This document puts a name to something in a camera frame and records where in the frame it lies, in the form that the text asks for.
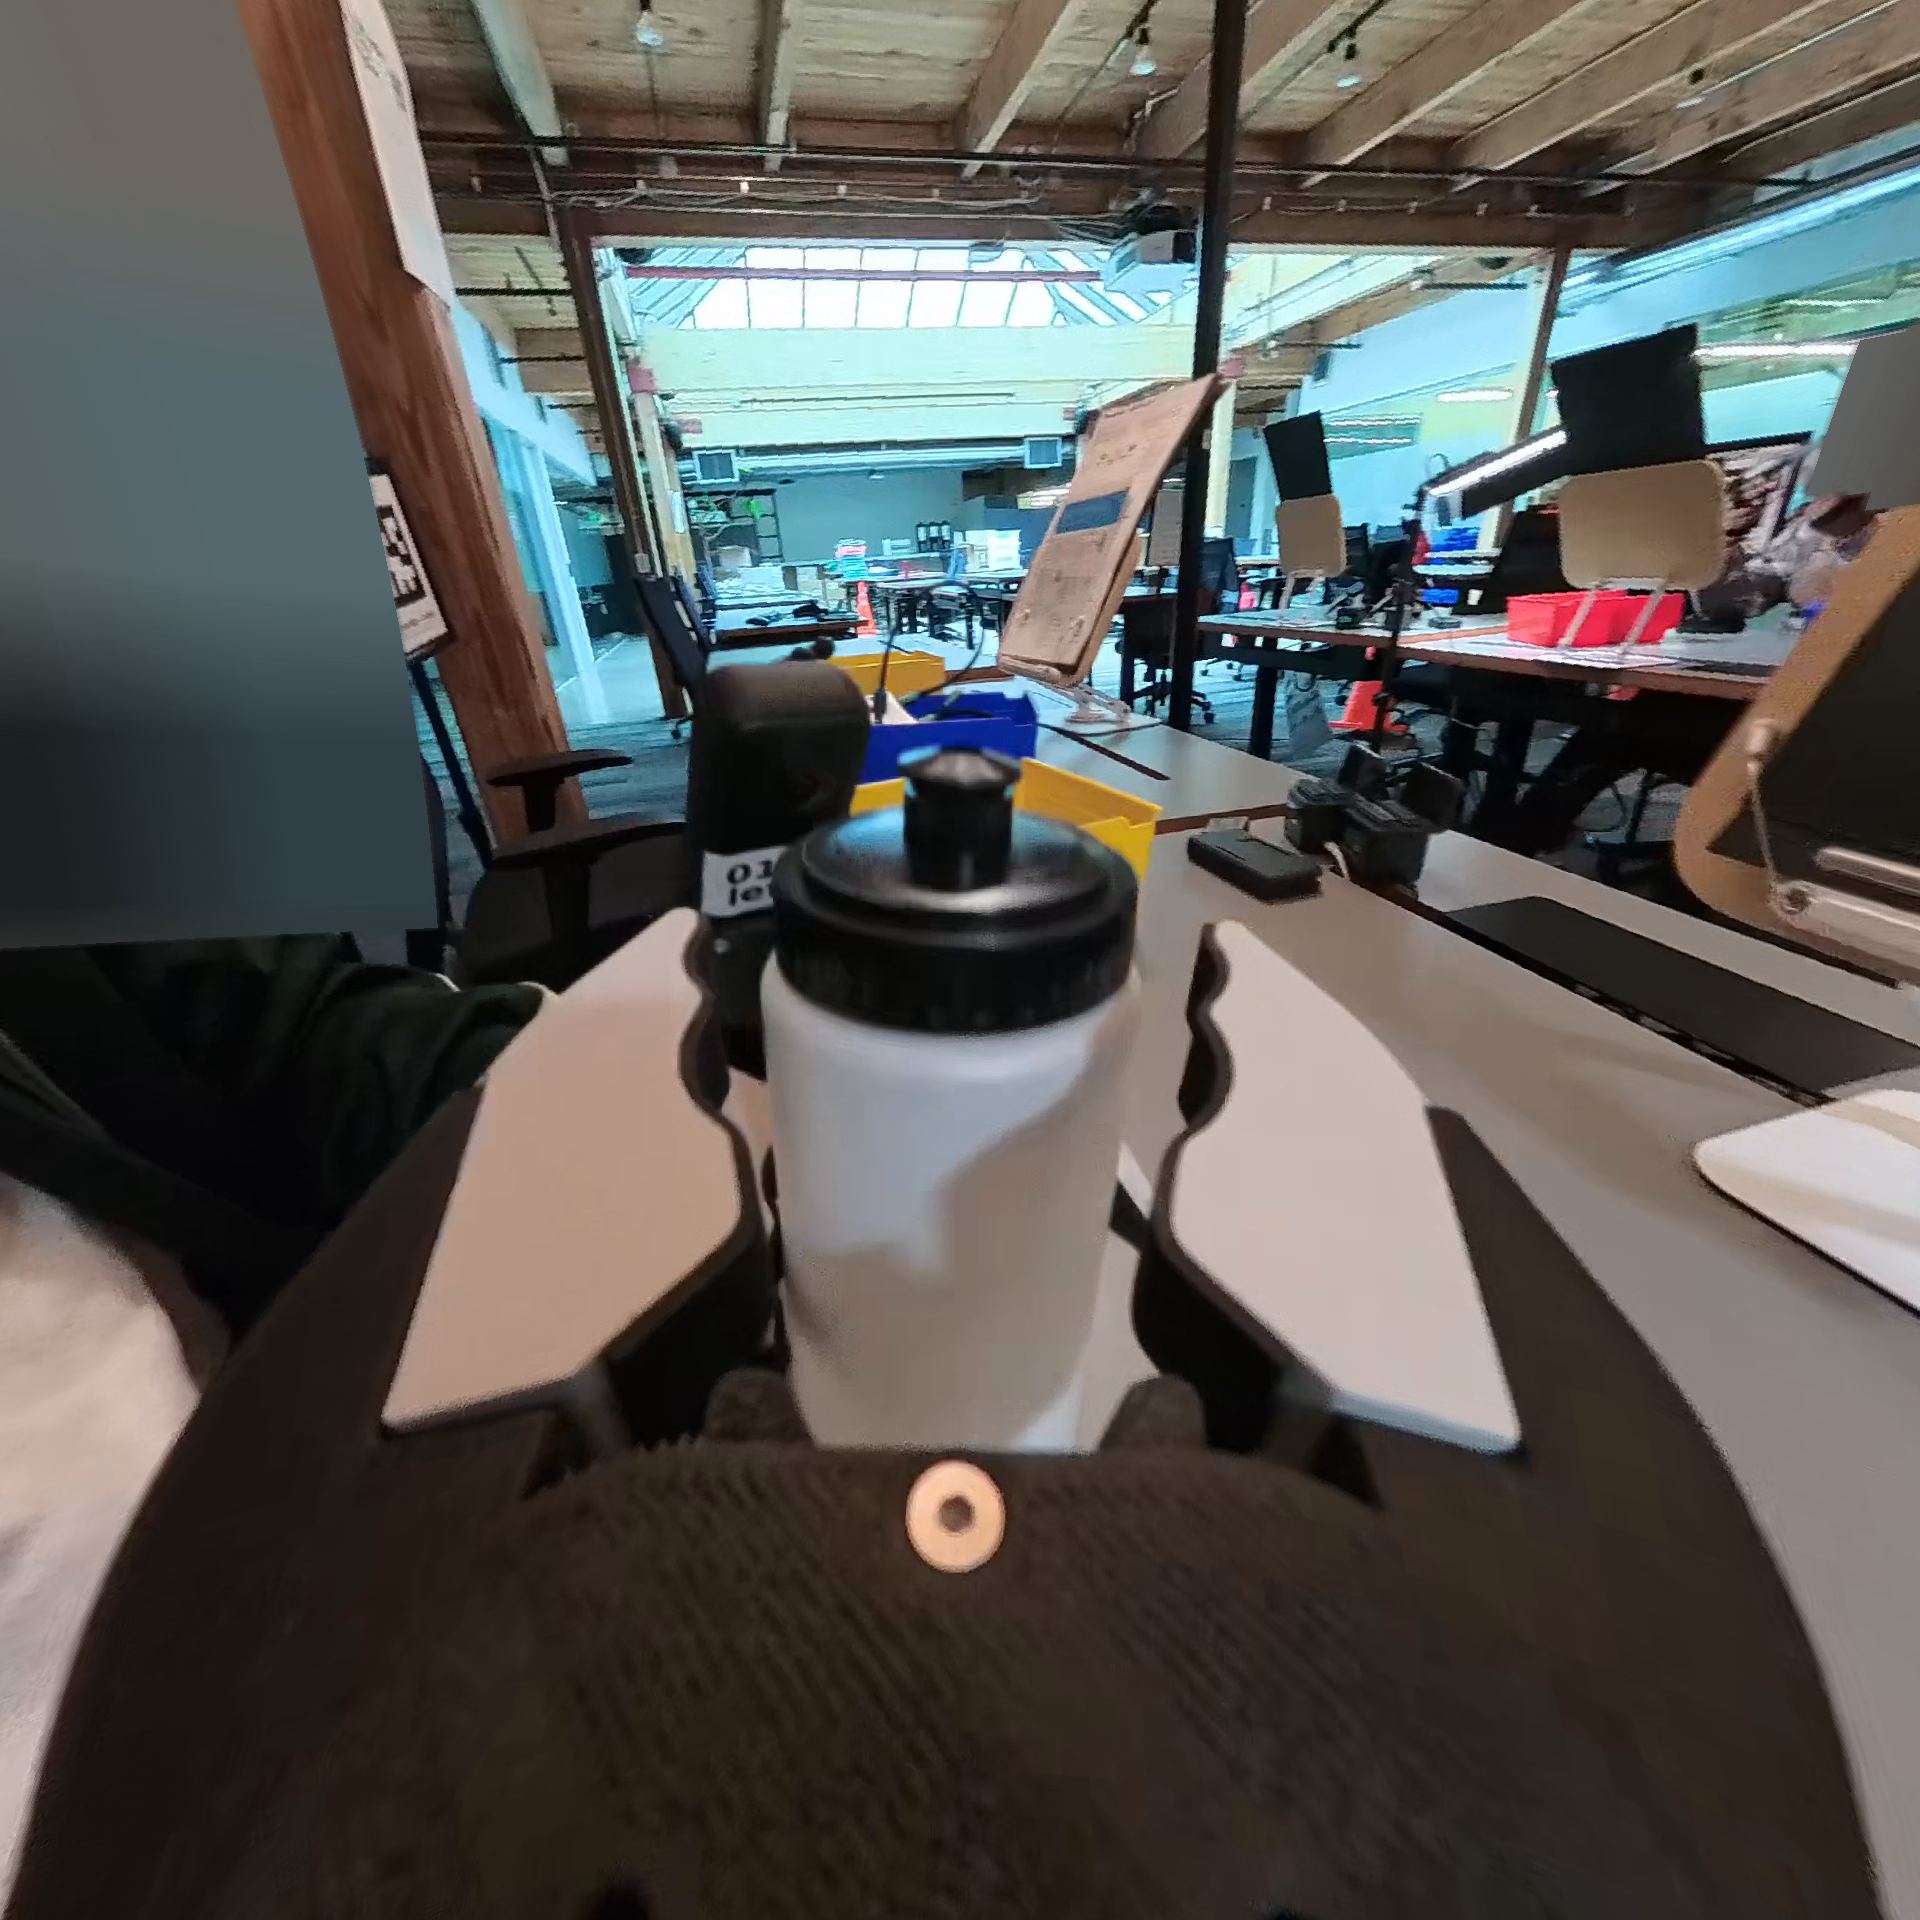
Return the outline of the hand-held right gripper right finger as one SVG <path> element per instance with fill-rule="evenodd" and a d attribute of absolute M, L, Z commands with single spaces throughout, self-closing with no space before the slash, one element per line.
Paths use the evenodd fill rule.
<path fill-rule="evenodd" d="M 1136 1268 L 1136 1342 L 1254 1451 L 1291 1401 L 1479 1455 L 1522 1427 L 1409 1069 L 1248 923 L 1203 925 L 1183 1130 Z"/>

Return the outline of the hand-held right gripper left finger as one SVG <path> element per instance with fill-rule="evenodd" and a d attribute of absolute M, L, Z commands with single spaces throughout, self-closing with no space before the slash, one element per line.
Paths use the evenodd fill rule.
<path fill-rule="evenodd" d="M 488 1073 L 382 1405 L 684 1444 L 777 1317 L 777 1263 L 694 908 L 547 1002 Z"/>

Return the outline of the white water bottle black cap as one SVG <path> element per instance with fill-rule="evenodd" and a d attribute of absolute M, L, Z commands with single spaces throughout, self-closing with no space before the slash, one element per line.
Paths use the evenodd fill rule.
<path fill-rule="evenodd" d="M 1138 1027 L 1138 882 L 984 750 L 776 871 L 759 986 L 790 1382 L 835 1450 L 1075 1450 Z"/>

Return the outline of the person's left forearm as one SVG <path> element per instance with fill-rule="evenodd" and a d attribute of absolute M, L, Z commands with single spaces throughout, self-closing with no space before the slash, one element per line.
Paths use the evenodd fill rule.
<path fill-rule="evenodd" d="M 171 1257 L 242 1338 L 547 1002 L 346 934 L 8 948 L 3 1169 Z"/>

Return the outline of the blue plastic bin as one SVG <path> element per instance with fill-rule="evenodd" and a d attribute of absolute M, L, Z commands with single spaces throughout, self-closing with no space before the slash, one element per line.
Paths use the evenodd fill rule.
<path fill-rule="evenodd" d="M 1023 685 L 1000 689 L 985 682 L 934 689 L 910 702 L 895 692 L 872 724 L 860 783 L 898 779 L 898 761 L 923 750 L 980 750 L 1011 761 L 1035 756 L 1038 710 Z"/>

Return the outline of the black office chair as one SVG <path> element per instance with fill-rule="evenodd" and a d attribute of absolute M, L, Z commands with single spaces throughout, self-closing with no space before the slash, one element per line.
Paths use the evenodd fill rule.
<path fill-rule="evenodd" d="M 689 875 L 689 748 L 632 751 L 622 739 L 505 759 L 473 775 L 503 817 L 441 927 L 464 988 L 554 993 L 682 901 Z"/>

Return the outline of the flat black box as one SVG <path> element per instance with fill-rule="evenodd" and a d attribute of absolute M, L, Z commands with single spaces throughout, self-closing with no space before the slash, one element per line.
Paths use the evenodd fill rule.
<path fill-rule="evenodd" d="M 1327 873 L 1318 855 L 1267 841 L 1243 827 L 1195 831 L 1187 855 L 1195 868 L 1262 905 L 1318 895 Z"/>

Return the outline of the black battery charger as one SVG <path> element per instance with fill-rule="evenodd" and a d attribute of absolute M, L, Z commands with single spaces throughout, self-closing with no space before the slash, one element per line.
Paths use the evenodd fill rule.
<path fill-rule="evenodd" d="M 1360 886 L 1410 890 L 1428 843 L 1459 825 L 1465 803 L 1465 782 L 1439 763 L 1354 742 L 1334 777 L 1306 775 L 1289 788 L 1284 839 Z"/>

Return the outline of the black desk mat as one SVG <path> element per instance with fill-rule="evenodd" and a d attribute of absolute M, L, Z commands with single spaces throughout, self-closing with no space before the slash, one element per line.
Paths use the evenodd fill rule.
<path fill-rule="evenodd" d="M 1918 1069 L 1918 1046 L 1907 1041 L 1567 903 L 1522 895 L 1459 908 L 1440 921 L 1804 1106 Z"/>

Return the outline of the silver stand with tan board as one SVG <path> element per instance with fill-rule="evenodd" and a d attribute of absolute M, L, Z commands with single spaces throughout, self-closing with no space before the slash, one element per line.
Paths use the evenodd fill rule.
<path fill-rule="evenodd" d="M 1676 868 L 1707 908 L 1918 981 L 1918 509 L 1860 557 L 1695 782 Z M 1830 1097 L 1704 1141 L 1702 1178 L 1918 1307 L 1918 1093 Z"/>

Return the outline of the wooden office desk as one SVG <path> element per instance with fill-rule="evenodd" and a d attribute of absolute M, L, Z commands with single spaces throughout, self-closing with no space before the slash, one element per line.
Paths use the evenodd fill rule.
<path fill-rule="evenodd" d="M 1678 692 L 1727 703 L 1751 702 L 1786 662 L 1804 628 L 1762 621 L 1734 635 L 1671 634 L 1654 645 L 1543 646 L 1511 641 L 1499 627 L 1404 630 L 1400 645 L 1376 628 L 1337 630 L 1327 621 L 1282 612 L 1204 614 L 1195 621 L 1195 654 L 1236 666 L 1273 668 L 1321 682 L 1367 682 L 1385 660 L 1442 666 L 1502 682 Z"/>

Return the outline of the black metal pole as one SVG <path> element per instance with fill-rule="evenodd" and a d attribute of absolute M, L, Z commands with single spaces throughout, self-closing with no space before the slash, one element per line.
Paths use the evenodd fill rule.
<path fill-rule="evenodd" d="M 1208 381 L 1203 412 L 1191 423 L 1185 471 L 1183 555 L 1169 650 L 1169 724 L 1183 734 L 1193 723 L 1195 621 L 1208 542 L 1211 418 L 1224 394 L 1218 348 L 1225 307 L 1236 129 L 1242 119 L 1242 71 L 1246 5 L 1214 5 L 1211 63 L 1208 79 L 1204 201 L 1198 230 L 1198 299 L 1191 375 Z"/>

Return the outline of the red plastic bin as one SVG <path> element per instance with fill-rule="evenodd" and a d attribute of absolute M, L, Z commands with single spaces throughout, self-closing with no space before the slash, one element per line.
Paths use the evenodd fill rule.
<path fill-rule="evenodd" d="M 1505 635 L 1535 650 L 1650 646 L 1674 634 L 1688 612 L 1686 593 L 1529 593 L 1506 598 Z"/>

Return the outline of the white notice sheet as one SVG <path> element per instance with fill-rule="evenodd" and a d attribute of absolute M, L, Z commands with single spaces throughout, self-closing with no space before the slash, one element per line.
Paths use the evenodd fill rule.
<path fill-rule="evenodd" d="M 441 220 L 393 25 L 379 2 L 342 2 L 339 12 L 398 260 L 441 307 L 452 307 Z"/>

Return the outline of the black light bar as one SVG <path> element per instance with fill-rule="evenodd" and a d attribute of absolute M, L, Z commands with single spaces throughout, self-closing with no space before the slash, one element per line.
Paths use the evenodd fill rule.
<path fill-rule="evenodd" d="M 1568 433 L 1552 425 L 1502 451 L 1439 471 L 1415 497 L 1412 511 L 1439 524 L 1468 522 L 1536 493 L 1568 475 Z"/>

